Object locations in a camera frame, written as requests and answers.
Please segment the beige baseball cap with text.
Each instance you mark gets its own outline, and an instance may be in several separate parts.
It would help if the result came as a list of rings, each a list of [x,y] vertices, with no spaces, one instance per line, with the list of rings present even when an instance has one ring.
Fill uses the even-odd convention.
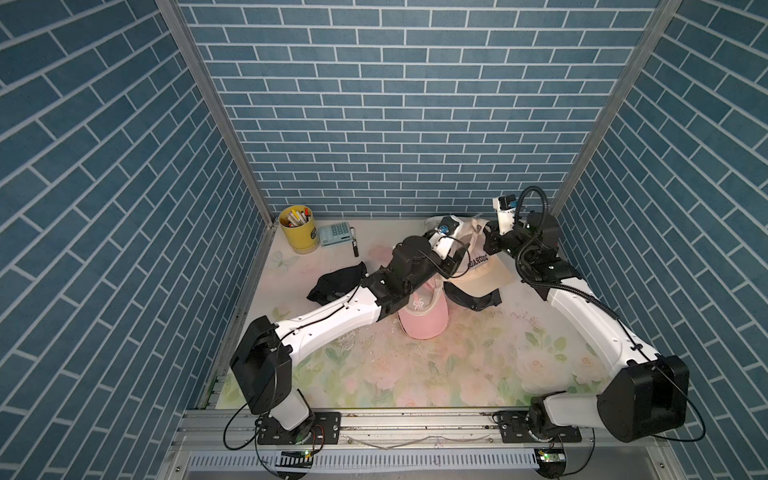
[[[460,230],[459,239],[468,246],[466,259],[450,282],[472,297],[483,297],[513,282],[515,277],[497,255],[484,250],[487,220],[469,219]]]

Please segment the pink baseball cap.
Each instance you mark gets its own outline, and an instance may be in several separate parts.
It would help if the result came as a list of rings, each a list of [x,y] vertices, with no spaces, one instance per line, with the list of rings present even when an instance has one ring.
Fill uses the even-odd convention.
[[[435,276],[418,287],[397,316],[404,332],[412,339],[429,340],[442,334],[449,324],[442,278]]]

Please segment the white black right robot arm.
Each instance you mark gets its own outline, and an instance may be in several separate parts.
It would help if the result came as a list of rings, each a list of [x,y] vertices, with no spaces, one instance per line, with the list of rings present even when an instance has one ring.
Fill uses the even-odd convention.
[[[663,356],[600,302],[582,274],[558,252],[559,225],[550,214],[520,218],[501,210],[484,228],[486,253],[505,253],[520,280],[558,310],[588,343],[609,380],[599,393],[545,394],[533,399],[528,424],[543,439],[559,428],[607,430],[629,443],[682,426],[690,410],[689,369]]]

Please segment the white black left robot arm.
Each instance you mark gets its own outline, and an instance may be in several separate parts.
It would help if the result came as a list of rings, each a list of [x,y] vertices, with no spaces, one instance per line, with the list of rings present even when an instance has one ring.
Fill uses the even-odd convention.
[[[388,265],[341,298],[293,319],[251,321],[229,360],[244,407],[271,416],[287,431],[301,429],[313,411],[292,385],[293,367],[337,338],[398,312],[434,276],[452,278],[468,251],[466,243],[439,232],[409,236],[394,247]]]

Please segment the cream cap at back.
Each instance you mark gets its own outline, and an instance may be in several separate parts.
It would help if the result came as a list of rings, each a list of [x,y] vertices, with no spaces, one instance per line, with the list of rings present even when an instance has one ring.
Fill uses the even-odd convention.
[[[439,230],[454,237],[470,235],[482,229],[484,221],[476,217],[460,217],[456,215],[433,216],[424,222],[427,231]]]

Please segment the black cap with mesh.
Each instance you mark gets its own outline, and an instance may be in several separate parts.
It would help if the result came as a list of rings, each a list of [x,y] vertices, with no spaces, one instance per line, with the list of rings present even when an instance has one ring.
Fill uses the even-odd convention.
[[[495,289],[484,296],[476,297],[464,292],[452,283],[445,283],[444,292],[446,298],[454,304],[476,312],[496,307],[502,303],[500,291],[498,289]]]

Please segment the black baseball cap left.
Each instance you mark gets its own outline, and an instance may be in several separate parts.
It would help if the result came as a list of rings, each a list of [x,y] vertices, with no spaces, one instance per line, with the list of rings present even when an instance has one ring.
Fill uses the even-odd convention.
[[[326,305],[358,287],[368,271],[363,262],[322,275],[307,295],[309,301]]]

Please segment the black marker pen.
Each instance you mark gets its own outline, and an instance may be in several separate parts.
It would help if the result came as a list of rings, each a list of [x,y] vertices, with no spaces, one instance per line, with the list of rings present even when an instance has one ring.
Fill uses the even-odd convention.
[[[353,254],[355,258],[359,258],[359,250],[358,250],[358,244],[357,244],[357,237],[356,237],[356,230],[354,227],[349,228],[350,238],[351,238],[351,244],[353,248]]]

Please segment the teal desk calculator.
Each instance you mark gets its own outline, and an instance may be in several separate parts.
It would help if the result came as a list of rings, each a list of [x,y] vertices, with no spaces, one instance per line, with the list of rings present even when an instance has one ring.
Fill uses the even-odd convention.
[[[318,234],[322,247],[331,247],[352,241],[351,227],[348,222],[321,226],[318,229]]]

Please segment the yellow pen holder cup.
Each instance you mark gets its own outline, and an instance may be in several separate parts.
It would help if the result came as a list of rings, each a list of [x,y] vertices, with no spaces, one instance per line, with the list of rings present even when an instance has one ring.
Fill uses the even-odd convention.
[[[279,214],[278,220],[289,246],[297,254],[312,253],[319,247],[315,217],[309,207],[290,206]]]

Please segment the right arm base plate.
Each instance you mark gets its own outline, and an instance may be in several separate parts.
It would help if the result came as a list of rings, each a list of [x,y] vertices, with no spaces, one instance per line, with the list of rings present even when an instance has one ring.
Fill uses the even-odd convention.
[[[491,415],[502,442],[522,443],[579,443],[582,435],[577,427],[555,426],[538,413],[523,410],[501,410]]]

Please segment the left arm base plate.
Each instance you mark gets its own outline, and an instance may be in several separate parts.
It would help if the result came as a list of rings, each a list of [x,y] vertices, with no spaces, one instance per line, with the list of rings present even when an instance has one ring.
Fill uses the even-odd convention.
[[[336,445],[341,429],[341,413],[338,411],[312,412],[296,428],[286,430],[272,417],[256,421],[260,445]]]

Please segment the aluminium front rail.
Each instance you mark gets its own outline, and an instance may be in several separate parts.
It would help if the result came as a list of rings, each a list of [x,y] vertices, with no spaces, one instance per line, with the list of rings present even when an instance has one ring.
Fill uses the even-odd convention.
[[[319,409],[292,444],[276,422],[189,410],[161,479],[681,479],[671,445],[603,429],[533,437],[519,409]]]

